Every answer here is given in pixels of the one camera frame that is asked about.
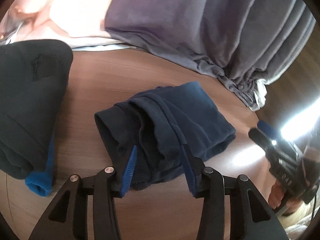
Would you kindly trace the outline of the beige sleeve forearm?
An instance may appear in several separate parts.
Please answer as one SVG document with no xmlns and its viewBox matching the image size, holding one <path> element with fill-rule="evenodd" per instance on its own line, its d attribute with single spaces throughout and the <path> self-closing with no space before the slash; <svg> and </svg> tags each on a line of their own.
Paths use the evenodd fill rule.
<svg viewBox="0 0 320 240">
<path fill-rule="evenodd" d="M 291 215 L 278 217 L 289 239 L 298 239 L 311 222 L 314 201 L 302 203 Z"/>
</svg>

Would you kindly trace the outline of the person right hand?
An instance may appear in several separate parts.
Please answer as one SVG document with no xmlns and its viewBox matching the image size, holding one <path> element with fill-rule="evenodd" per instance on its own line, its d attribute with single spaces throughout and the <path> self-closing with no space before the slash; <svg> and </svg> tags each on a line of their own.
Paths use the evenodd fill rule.
<svg viewBox="0 0 320 240">
<path fill-rule="evenodd" d="M 282 187 L 281 183 L 276 180 L 273 186 L 271 187 L 271 192 L 268 197 L 268 204 L 272 209 L 276 209 L 281 205 L 285 195 L 285 190 Z M 291 198 L 286 202 L 287 210 L 283 213 L 284 216 L 288 216 L 296 212 L 303 201 L 298 198 Z"/>
</svg>

